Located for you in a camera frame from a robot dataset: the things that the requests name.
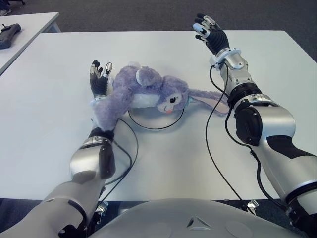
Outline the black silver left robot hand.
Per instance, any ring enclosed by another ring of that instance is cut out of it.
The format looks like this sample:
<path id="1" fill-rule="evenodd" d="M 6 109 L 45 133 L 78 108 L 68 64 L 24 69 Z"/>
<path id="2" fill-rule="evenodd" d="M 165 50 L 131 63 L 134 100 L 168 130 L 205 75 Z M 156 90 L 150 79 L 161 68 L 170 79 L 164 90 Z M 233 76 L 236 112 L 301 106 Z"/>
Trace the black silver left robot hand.
<path id="1" fill-rule="evenodd" d="M 94 98 L 107 94 L 108 81 L 112 71 L 111 62 L 108 62 L 104 68 L 100 65 L 100 62 L 95 59 L 90 67 L 90 87 Z"/>

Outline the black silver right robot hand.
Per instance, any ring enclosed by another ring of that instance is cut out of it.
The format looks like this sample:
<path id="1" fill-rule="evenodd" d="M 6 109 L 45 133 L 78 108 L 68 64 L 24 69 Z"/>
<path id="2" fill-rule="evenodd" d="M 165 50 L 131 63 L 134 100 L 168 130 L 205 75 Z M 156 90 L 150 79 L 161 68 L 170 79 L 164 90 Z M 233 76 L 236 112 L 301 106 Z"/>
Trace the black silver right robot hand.
<path id="1" fill-rule="evenodd" d="M 227 35 L 210 16 L 198 13 L 193 29 L 197 33 L 195 38 L 203 41 L 214 55 L 217 55 L 223 49 L 229 48 Z"/>

